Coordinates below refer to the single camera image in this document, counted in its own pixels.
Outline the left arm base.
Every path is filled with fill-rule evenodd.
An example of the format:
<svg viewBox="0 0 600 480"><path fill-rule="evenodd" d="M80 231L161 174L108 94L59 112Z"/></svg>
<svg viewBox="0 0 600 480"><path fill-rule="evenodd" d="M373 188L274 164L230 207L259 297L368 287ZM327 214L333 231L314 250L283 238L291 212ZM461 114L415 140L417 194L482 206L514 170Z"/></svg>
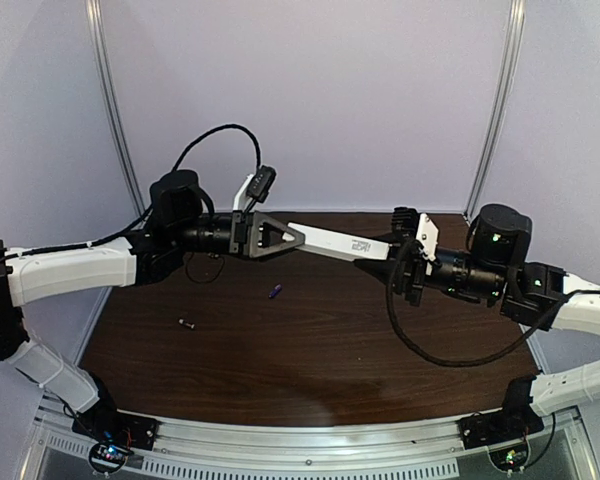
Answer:
<svg viewBox="0 0 600 480"><path fill-rule="evenodd" d="M153 449L159 422L155 418L119 413L112 428L97 429L84 417L73 419L73 433L86 436L95 444L87 453L92 469L105 477L120 472Z"/></svg>

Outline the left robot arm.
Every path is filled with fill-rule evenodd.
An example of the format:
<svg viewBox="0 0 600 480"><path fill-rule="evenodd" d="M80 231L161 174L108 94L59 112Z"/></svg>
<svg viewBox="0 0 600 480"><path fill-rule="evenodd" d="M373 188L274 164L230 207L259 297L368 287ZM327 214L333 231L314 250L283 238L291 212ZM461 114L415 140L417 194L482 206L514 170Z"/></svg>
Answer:
<svg viewBox="0 0 600 480"><path fill-rule="evenodd" d="M159 283L183 266L188 253L265 259L305 245L303 232L252 209L274 179L274 169L260 168L245 181L237 209L220 214L196 172L175 170L151 186L140 228L30 250L0 241L0 362L55 394L89 435L111 440L124 432L127 423L104 383L28 332L23 306L92 288Z"/></svg>

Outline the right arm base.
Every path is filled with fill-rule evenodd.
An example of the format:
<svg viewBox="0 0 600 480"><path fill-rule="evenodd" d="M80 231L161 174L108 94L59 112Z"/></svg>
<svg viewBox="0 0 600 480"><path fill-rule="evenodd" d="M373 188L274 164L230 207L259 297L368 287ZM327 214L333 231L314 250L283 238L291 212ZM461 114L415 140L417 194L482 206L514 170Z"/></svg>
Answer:
<svg viewBox="0 0 600 480"><path fill-rule="evenodd" d="M474 412L457 421L465 450L485 447L491 465L507 475L522 473L531 460L530 436L544 430L532 410Z"/></svg>

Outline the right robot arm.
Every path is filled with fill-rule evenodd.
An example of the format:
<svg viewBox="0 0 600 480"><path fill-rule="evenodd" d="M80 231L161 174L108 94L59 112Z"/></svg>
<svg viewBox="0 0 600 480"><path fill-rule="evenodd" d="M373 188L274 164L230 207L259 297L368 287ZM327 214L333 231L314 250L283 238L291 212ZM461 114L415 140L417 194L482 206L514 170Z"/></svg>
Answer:
<svg viewBox="0 0 600 480"><path fill-rule="evenodd" d="M462 250L439 247L434 223L414 209L395 209L391 226L385 237L387 253L354 264L384 284L394 333L423 360L448 368L472 368L504 358L538 330L579 330L600 336L600 285L556 266L527 261L532 221L515 209L483 206ZM426 288L472 304L498 305L502 316L527 330L509 346L482 358L436 357L404 332L394 306L397 295L419 306ZM558 374L516 378L509 383L499 410L464 417L459 427L466 442L482 445L538 432L544 417L599 399L600 360Z"/></svg>

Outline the white remote control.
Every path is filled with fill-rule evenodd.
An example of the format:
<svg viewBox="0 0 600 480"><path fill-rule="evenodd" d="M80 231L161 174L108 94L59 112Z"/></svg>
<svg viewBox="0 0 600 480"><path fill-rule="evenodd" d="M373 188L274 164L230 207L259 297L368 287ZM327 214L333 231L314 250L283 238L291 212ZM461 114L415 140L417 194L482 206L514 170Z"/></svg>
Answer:
<svg viewBox="0 0 600 480"><path fill-rule="evenodd" d="M287 226L304 235L298 250L347 262L388 260L402 245L400 241L385 242L294 222Z"/></svg>

